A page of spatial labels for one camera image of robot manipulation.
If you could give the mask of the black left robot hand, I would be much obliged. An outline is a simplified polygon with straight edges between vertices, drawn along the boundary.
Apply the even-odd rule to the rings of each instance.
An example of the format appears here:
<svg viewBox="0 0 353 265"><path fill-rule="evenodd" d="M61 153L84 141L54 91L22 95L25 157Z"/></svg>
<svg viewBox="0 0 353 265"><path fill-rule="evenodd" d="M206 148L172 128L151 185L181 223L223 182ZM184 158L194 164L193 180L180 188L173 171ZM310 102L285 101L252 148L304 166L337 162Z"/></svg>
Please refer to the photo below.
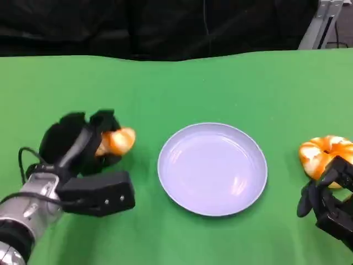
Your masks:
<svg viewBox="0 0 353 265"><path fill-rule="evenodd" d="M61 165L75 175L100 173L122 158L112 153L95 154L103 140L102 133L120 128L112 109L99 110L88 121L84 112L69 113L46 131L39 154L45 162Z"/></svg>

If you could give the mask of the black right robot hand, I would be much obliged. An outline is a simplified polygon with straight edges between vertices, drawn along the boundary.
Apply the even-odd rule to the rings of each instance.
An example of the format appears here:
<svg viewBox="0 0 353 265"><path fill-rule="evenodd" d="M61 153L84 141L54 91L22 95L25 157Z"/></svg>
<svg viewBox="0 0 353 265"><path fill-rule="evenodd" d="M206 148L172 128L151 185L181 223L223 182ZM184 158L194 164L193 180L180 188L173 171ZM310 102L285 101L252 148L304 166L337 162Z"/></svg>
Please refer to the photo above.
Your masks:
<svg viewBox="0 0 353 265"><path fill-rule="evenodd" d="M352 163L335 156L325 167L320 178L310 180L301 190L297 216L305 217L314 211L316 227L352 249L352 197L341 201L333 196L329 185L339 184L352 191Z"/></svg>

